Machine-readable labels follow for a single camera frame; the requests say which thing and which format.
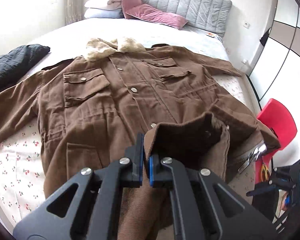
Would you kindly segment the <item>cherry print bed sheet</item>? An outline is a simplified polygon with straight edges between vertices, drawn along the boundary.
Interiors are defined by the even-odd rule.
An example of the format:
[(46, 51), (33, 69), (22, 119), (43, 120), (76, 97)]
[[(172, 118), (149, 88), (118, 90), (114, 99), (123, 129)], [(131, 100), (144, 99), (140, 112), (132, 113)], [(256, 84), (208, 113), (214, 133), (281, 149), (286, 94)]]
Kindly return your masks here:
[(41, 147), (36, 119), (0, 143), (0, 219), (9, 229), (45, 200)]

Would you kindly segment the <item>grey window curtain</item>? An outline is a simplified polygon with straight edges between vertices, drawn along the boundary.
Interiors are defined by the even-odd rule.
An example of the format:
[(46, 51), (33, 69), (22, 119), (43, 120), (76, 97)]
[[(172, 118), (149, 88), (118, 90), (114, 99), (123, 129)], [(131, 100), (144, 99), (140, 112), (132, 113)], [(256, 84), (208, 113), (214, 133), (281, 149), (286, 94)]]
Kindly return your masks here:
[(83, 0), (64, 0), (65, 25), (69, 25), (83, 18)]

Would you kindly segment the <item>white wardrobe with panels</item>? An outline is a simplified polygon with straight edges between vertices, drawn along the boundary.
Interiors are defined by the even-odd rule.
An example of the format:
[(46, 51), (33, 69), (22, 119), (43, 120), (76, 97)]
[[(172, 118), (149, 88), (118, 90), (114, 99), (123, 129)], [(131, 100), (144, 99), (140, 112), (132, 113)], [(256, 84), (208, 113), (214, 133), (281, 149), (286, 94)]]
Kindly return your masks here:
[(261, 51), (248, 75), (261, 108), (282, 68), (288, 66), (287, 60), (300, 58), (300, 0), (274, 0), (273, 7), (269, 27), (260, 39)]

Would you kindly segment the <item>white wall socket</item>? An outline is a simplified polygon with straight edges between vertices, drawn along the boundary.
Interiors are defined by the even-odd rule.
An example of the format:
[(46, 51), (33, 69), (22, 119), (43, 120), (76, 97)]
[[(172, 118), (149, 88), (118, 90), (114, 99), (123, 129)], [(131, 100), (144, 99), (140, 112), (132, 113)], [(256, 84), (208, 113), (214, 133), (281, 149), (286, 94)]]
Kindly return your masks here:
[(245, 28), (249, 29), (249, 27), (250, 27), (250, 24), (249, 24), (248, 22), (244, 22), (244, 23), (243, 23), (243, 27), (245, 27)]

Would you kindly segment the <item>pink velvet pillow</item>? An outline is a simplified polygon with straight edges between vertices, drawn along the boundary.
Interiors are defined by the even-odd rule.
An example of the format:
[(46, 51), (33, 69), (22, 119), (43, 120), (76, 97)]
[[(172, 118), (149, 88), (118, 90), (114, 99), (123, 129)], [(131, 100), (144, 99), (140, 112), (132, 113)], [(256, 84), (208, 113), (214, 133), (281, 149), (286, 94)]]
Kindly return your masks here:
[(181, 30), (187, 19), (172, 12), (161, 11), (142, 0), (121, 0), (121, 7), (125, 19), (138, 19), (149, 23), (163, 24)]

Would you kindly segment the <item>black quilted jacket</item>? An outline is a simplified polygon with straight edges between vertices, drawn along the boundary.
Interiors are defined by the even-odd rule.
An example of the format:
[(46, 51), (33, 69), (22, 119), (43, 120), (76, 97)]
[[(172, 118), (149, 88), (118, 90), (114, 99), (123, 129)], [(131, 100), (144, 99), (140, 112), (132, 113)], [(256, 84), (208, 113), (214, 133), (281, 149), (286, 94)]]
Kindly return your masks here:
[(50, 52), (50, 47), (28, 44), (0, 56), (0, 92), (17, 83)]

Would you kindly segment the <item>white folded blanket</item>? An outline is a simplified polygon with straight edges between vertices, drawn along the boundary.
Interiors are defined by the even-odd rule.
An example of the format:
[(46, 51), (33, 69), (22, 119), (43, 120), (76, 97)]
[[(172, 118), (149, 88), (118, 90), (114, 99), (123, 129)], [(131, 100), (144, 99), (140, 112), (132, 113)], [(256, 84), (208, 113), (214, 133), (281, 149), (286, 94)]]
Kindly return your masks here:
[(85, 3), (86, 8), (101, 10), (116, 10), (121, 8), (122, 0), (88, 0)]

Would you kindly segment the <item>brown coat with fur collar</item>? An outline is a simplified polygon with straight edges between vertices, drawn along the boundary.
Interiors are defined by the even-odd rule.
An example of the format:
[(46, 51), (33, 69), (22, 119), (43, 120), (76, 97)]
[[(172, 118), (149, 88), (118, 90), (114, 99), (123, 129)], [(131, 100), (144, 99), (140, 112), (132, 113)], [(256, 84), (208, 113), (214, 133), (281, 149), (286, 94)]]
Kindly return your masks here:
[(170, 194), (149, 182), (149, 158), (208, 168), (225, 183), (276, 135), (220, 86), (231, 63), (162, 46), (89, 61), (64, 60), (0, 93), (0, 143), (37, 119), (46, 199), (85, 167), (99, 170), (143, 138), (142, 185), (125, 188), (117, 239), (156, 239), (173, 225)]

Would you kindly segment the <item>light grey bed cover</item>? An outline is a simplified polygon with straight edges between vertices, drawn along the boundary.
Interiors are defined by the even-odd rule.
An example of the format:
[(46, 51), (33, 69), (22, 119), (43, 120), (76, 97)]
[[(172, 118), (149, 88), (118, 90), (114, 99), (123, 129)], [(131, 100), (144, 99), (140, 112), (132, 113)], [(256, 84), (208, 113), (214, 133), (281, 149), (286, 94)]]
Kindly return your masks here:
[(157, 23), (124, 18), (89, 18), (53, 30), (32, 44), (50, 47), (50, 52), (26, 76), (63, 60), (83, 55), (93, 38), (111, 41), (119, 37), (136, 40), (146, 48), (159, 43), (185, 47), (194, 53), (229, 60), (222, 38), (206, 35), (207, 31), (185, 25), (181, 30)]

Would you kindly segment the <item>light blue pillow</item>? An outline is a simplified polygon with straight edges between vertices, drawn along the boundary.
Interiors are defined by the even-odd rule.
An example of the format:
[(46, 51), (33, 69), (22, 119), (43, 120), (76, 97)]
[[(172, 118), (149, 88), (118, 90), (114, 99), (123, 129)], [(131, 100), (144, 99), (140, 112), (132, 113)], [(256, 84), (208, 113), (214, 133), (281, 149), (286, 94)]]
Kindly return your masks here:
[(88, 8), (84, 18), (124, 18), (124, 15), (121, 8), (115, 10)]

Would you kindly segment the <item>red plastic chair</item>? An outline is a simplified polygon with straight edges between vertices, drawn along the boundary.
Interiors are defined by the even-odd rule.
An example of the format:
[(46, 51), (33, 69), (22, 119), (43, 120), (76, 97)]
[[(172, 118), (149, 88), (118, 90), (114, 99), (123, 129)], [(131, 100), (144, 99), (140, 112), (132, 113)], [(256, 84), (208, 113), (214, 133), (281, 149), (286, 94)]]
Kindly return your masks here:
[(277, 136), (281, 147), (260, 157), (255, 163), (255, 184), (261, 182), (262, 165), (269, 167), (272, 157), (284, 150), (297, 134), (297, 127), (290, 111), (279, 101), (270, 99), (258, 113), (257, 119)]

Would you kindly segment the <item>grey padded headboard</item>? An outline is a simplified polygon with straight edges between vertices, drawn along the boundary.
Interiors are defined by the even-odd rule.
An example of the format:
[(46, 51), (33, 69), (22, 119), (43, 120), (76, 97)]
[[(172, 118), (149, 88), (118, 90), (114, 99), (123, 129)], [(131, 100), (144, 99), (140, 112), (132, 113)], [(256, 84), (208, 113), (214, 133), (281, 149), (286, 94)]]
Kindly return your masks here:
[(232, 1), (230, 0), (142, 0), (161, 11), (183, 16), (187, 24), (223, 37)]

